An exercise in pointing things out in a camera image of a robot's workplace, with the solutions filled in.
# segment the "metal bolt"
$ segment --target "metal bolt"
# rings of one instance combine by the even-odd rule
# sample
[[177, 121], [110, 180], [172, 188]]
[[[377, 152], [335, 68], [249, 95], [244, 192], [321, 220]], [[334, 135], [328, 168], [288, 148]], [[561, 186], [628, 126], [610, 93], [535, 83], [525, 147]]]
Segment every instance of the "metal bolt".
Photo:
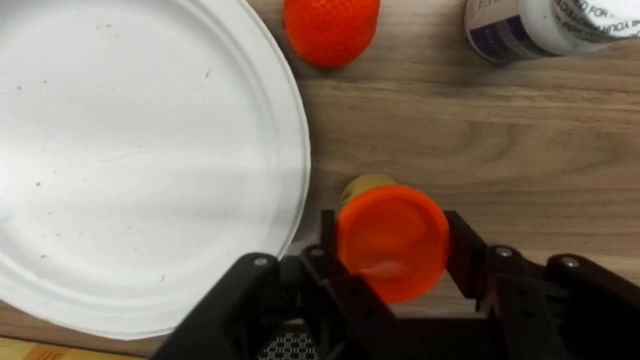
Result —
[[324, 255], [324, 250], [320, 249], [318, 247], [316, 247], [315, 249], [311, 250], [311, 256], [315, 256], [315, 257], [319, 257]]
[[269, 261], [266, 258], [256, 258], [256, 260], [253, 260], [253, 264], [255, 266], [264, 266], [268, 263]]
[[561, 261], [563, 262], [563, 264], [569, 266], [570, 268], [577, 268], [580, 265], [580, 263], [571, 256], [565, 256], [561, 259]]
[[507, 247], [499, 247], [499, 248], [495, 249], [495, 251], [498, 253], [498, 255], [504, 256], [505, 258], [508, 258], [511, 255], [513, 255], [511, 249], [509, 249]]

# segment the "black and white checkered pattern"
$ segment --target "black and white checkered pattern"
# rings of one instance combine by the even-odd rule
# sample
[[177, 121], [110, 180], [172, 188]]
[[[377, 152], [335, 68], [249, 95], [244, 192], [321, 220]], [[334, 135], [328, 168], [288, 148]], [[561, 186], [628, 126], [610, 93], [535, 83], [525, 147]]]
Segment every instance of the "black and white checkered pattern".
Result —
[[279, 335], [259, 360], [318, 360], [316, 346], [306, 332], [285, 332]]

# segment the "white paper plate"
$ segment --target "white paper plate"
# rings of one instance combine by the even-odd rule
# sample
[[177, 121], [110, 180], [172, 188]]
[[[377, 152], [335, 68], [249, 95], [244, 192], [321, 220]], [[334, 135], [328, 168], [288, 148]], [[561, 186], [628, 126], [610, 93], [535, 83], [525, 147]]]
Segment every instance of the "white paper plate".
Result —
[[4, 0], [0, 24], [3, 300], [143, 338], [239, 256], [284, 253], [307, 123], [245, 2]]

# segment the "white bottle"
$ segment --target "white bottle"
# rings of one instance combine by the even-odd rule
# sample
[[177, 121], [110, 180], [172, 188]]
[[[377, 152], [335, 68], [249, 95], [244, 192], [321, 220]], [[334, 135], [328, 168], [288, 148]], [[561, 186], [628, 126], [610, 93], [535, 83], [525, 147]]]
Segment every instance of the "white bottle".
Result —
[[468, 0], [465, 28], [497, 63], [580, 55], [639, 38], [640, 0]]

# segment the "table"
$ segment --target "table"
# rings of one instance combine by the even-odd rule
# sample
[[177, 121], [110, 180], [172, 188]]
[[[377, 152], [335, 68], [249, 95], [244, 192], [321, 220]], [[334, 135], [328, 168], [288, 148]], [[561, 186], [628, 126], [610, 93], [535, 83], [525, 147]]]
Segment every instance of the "table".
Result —
[[[576, 252], [640, 284], [640, 44], [498, 68], [465, 38], [465, 0], [383, 0], [356, 62], [318, 70], [294, 55], [282, 0], [251, 0], [290, 61], [313, 146], [310, 209], [335, 208], [352, 178], [383, 172], [455, 209], [489, 243], [543, 262]], [[448, 277], [394, 307], [471, 312]], [[0, 335], [148, 355], [0, 306]]]

